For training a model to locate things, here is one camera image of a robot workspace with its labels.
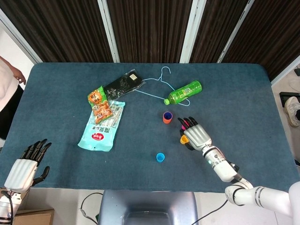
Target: dark brown curtain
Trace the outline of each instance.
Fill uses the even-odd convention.
[[[190,62],[217,62],[248,0],[207,0]]]
[[[300,2],[256,0],[223,62],[258,63],[270,80],[300,55]]]
[[[97,0],[0,0],[44,62],[112,62]]]
[[[121,62],[179,62],[192,0],[108,0]]]

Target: snack bag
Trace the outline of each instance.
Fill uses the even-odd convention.
[[[88,95],[88,101],[92,106],[93,114],[96,117],[96,124],[113,115],[111,109],[109,108],[108,101],[102,86]]]
[[[99,124],[95,123],[94,113],[92,112],[78,146],[94,151],[109,151],[112,149],[124,106],[125,102],[112,102],[113,116],[101,121]]]

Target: white sneaker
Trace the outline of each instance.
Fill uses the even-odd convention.
[[[300,126],[300,121],[296,117],[296,112],[300,110],[300,103],[296,97],[290,97],[285,102],[285,113],[288,115],[288,121],[294,128]]]

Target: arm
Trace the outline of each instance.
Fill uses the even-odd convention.
[[[211,138],[203,127],[198,125],[193,118],[189,118],[190,120],[179,119],[186,128],[186,130],[181,130],[180,134],[185,135],[188,139],[190,150],[202,152],[205,160],[222,181],[233,183],[225,189],[225,195],[229,202],[238,206],[252,204],[279,212],[293,217],[294,225],[300,225],[300,182],[292,185],[289,193],[267,187],[253,187],[237,173],[238,167],[226,160],[216,146],[211,145]]]
[[[12,224],[13,217],[22,202],[21,194],[42,182],[48,175],[50,167],[47,166],[40,177],[34,178],[37,167],[51,146],[51,143],[43,146],[46,141],[47,139],[44,139],[29,146],[11,168],[4,184],[7,191],[1,192],[3,196],[0,198],[0,224],[7,222]]]
[[[3,57],[0,56],[0,60],[2,60],[13,72],[15,79],[19,81],[19,83],[24,83],[26,84],[26,79],[22,72],[18,70],[16,67],[13,67],[7,60],[5,60]]]

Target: cable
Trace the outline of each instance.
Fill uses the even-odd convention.
[[[13,207],[13,202],[11,201],[11,196],[8,194],[7,191],[1,191],[1,194],[3,194],[6,198],[9,199],[9,203],[10,203],[10,225],[13,225],[14,207]]]
[[[216,210],[211,211],[210,213],[206,214],[205,216],[201,217],[200,219],[196,220],[194,223],[192,223],[192,225],[196,224],[197,222],[199,222],[200,220],[202,220],[203,218],[207,217],[208,215],[210,215],[213,212],[218,211],[219,209],[221,209],[223,206],[226,205],[226,203],[228,202],[228,200],[226,200],[223,205],[221,205],[219,208],[217,208]]]
[[[99,194],[99,195],[102,195],[102,196],[103,196],[103,194],[100,193],[100,192],[94,192],[94,193],[92,193],[92,194],[89,194],[89,195],[86,196],[85,199],[82,201],[81,206],[80,206],[80,211],[81,211],[82,215],[83,215],[85,218],[87,218],[87,219],[93,221],[95,224],[98,224],[93,218],[87,216],[86,213],[85,213],[85,211],[83,210],[83,203],[84,203],[84,201],[85,201],[88,197],[90,197],[91,195],[94,195],[94,194]]]

